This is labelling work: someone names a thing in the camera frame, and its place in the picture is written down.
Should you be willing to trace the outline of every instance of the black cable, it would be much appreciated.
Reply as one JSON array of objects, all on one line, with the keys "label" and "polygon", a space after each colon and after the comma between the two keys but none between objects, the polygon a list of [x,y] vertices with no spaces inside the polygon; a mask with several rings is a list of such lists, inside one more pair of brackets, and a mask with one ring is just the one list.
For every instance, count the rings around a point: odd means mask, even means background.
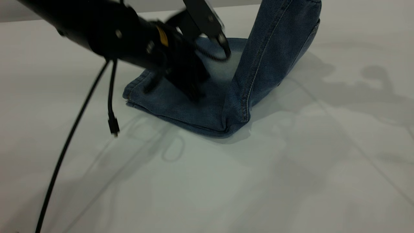
[{"label": "black cable", "polygon": [[103,67],[101,69],[101,71],[99,72],[97,78],[95,79],[95,82],[91,86],[91,89],[89,90],[88,96],[86,97],[86,99],[83,103],[83,106],[80,109],[80,111],[78,113],[78,116],[75,120],[75,123],[73,124],[72,129],[70,130],[70,133],[67,136],[65,145],[63,146],[62,152],[60,153],[58,163],[56,164],[55,171],[53,172],[52,179],[49,183],[49,187],[48,187],[48,190],[46,192],[46,196],[45,196],[45,200],[43,202],[42,210],[40,211],[39,220],[37,221],[37,226],[36,226],[35,233],[40,233],[40,231],[42,229],[43,220],[45,218],[46,210],[47,210],[47,207],[48,207],[51,195],[52,195],[53,187],[55,186],[56,178],[58,177],[60,166],[62,165],[62,162],[63,162],[63,158],[65,157],[67,148],[69,147],[70,141],[72,140],[73,134],[76,131],[76,128],[77,128],[77,126],[80,122],[80,119],[82,118],[82,115],[85,112],[86,107],[88,106],[88,103],[89,103],[89,101],[92,97],[92,94],[94,93],[95,88],[98,85],[99,80],[101,79],[101,77],[102,77],[106,67],[108,66],[108,64],[109,64],[109,60],[106,60],[105,64],[103,65]]},{"label": "black cable", "polygon": [[112,111],[112,96],[113,96],[113,85],[115,83],[115,73],[116,73],[116,66],[117,66],[118,60],[113,61],[112,66],[112,73],[111,73],[111,81],[109,83],[109,94],[108,94],[108,113],[113,112]]},{"label": "black cable", "polygon": [[109,94],[108,94],[108,124],[109,129],[111,130],[111,134],[113,134],[115,137],[118,137],[119,133],[119,125],[118,120],[115,118],[115,115],[113,114],[112,110],[112,96],[113,96],[113,85],[115,83],[115,73],[116,73],[116,65],[118,63],[118,60],[113,60],[113,66],[112,66],[112,73],[111,73],[111,82],[109,83]]}]

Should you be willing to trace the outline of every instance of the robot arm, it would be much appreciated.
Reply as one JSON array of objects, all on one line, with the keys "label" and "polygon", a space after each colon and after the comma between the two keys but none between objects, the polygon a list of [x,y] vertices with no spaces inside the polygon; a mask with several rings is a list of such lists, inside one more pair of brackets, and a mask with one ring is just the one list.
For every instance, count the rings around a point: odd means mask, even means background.
[{"label": "robot arm", "polygon": [[[111,0],[19,0],[52,24],[60,35],[106,59],[120,59],[159,69],[165,53],[183,43],[171,32],[140,18],[129,6]],[[220,20],[205,0],[185,0],[187,9],[171,22],[194,41],[201,33],[220,42],[224,37]]]}]

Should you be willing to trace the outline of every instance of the screw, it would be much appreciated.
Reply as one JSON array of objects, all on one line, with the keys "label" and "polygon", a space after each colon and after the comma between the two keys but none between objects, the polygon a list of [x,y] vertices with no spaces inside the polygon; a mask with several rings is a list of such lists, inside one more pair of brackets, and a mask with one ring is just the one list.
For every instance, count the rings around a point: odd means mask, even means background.
[{"label": "screw", "polygon": [[226,37],[223,35],[223,33],[220,33],[220,34],[219,34],[219,42],[220,42],[220,43],[224,43],[224,42],[226,42]]},{"label": "screw", "polygon": [[155,44],[153,41],[150,41],[147,45],[147,54],[151,54],[152,49],[154,48]]},{"label": "screw", "polygon": [[61,35],[61,36],[65,36],[65,33],[64,33],[63,31],[59,30],[59,29],[58,29],[58,33],[59,33],[59,35]]},{"label": "screw", "polygon": [[122,38],[122,32],[118,29],[115,30],[115,35],[118,37],[118,39]]}]

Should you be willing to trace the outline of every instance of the denim fabric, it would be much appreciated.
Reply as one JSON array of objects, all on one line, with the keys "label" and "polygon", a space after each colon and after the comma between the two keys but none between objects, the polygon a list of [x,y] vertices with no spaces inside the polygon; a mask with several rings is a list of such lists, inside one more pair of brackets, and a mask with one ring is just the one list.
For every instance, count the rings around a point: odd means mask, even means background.
[{"label": "denim fabric", "polygon": [[[163,79],[150,94],[145,84],[154,75],[144,71],[126,88],[127,105],[189,131],[228,137],[250,120],[253,105],[286,77],[305,53],[319,26],[320,0],[263,0],[248,39],[229,38],[232,57],[219,63],[200,55],[211,78],[202,85],[198,104]],[[208,39],[197,43],[216,55],[221,49]]]}]

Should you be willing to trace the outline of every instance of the white wall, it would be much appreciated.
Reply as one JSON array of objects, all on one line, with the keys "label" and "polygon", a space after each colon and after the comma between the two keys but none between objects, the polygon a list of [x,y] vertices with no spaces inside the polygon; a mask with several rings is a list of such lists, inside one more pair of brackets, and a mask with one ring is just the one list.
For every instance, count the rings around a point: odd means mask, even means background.
[{"label": "white wall", "polygon": [[[214,7],[258,4],[261,0],[209,0]],[[182,0],[125,0],[137,12],[177,10],[184,7]],[[17,0],[0,0],[0,22],[39,19]]]}]

